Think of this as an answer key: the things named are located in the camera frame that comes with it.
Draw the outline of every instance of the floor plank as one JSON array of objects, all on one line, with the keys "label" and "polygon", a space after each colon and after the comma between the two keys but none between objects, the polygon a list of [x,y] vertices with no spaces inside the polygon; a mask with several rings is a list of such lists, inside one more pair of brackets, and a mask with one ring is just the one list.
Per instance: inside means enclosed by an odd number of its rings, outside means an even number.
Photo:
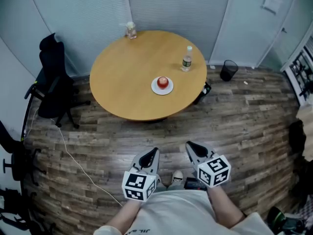
[{"label": "floor plank", "polygon": [[[96,184],[124,202],[123,172],[136,154],[157,146],[159,174],[168,185],[176,169],[185,177],[193,171],[184,143],[205,142],[231,163],[231,180],[224,189],[246,214],[254,211],[265,217],[273,205],[292,210],[296,200],[288,191],[294,184],[294,156],[288,125],[295,121],[298,108],[292,88],[283,74],[268,69],[240,68],[230,82],[220,79],[220,70],[208,69],[212,91],[202,102],[154,124],[113,116],[93,99],[88,80],[78,81],[79,98],[91,100],[91,105],[72,109],[79,130],[63,120],[68,152]],[[28,128],[39,104],[32,103]],[[51,120],[36,116],[25,145],[42,149],[36,163],[47,175],[35,174],[39,187],[27,178],[25,187],[37,192],[36,204],[47,212],[48,223],[56,223],[55,234],[91,234],[119,210],[66,153]]]}]

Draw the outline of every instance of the person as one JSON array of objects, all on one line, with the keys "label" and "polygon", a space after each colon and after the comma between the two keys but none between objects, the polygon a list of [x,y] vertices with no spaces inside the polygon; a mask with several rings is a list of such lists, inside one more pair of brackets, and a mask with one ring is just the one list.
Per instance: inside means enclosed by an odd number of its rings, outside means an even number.
[{"label": "person", "polygon": [[184,190],[182,182],[175,171],[167,189],[160,181],[146,203],[129,200],[94,235],[273,235],[258,213],[245,216],[221,186]]}]

